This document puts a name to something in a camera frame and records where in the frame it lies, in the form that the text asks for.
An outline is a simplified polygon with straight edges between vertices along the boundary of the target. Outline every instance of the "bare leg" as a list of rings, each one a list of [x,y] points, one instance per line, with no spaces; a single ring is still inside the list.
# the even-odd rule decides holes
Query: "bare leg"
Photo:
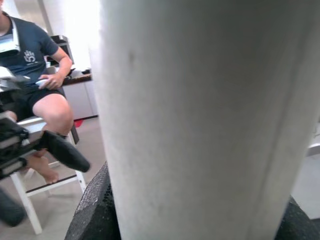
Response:
[[[46,125],[43,130],[49,130],[66,136],[73,126],[73,114],[67,100],[60,94],[50,94],[40,99],[32,109],[33,113],[44,119]],[[58,173],[49,168],[49,160],[44,157],[45,150],[37,152],[33,159],[29,159],[29,165],[41,174],[47,183],[58,181]]]

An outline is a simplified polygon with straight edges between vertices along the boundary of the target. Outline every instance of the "black object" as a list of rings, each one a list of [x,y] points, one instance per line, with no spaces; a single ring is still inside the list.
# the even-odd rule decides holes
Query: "black object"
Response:
[[[10,227],[15,227],[19,225],[25,217],[25,209],[0,189],[0,220]]]
[[[121,240],[106,163],[86,187],[64,240]]]
[[[320,229],[291,197],[274,240],[320,240]]]
[[[82,71],[81,73],[82,73],[82,74],[90,74],[90,73],[91,73],[91,69],[88,68],[88,69]]]
[[[87,172],[90,163],[87,159],[70,143],[65,141],[61,136],[44,131],[40,139],[37,150],[47,149],[59,162],[68,168],[81,172]]]

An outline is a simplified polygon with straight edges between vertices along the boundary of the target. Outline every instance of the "knee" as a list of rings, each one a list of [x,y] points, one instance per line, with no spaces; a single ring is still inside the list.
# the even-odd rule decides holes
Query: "knee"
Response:
[[[58,126],[58,128],[61,128],[63,130],[70,130],[74,123],[72,111],[66,109],[51,112],[50,114],[48,114],[46,122],[48,124]]]

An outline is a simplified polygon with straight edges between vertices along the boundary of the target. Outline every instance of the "white wall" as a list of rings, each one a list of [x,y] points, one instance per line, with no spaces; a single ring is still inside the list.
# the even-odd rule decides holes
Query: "white wall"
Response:
[[[20,14],[17,10],[17,6],[14,0],[4,0],[3,10],[14,18],[20,18]]]
[[[90,67],[88,52],[89,28],[86,15],[88,4],[97,1],[87,0],[44,0],[45,10],[54,35],[64,35],[69,44],[77,68]]]

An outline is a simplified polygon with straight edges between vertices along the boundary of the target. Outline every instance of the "chair seat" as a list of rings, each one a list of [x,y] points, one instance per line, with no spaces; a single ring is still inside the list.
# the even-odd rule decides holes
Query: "chair seat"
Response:
[[[46,125],[46,122],[41,117],[32,116],[25,120],[19,121],[18,124],[27,129],[30,133],[34,133],[41,131]]]

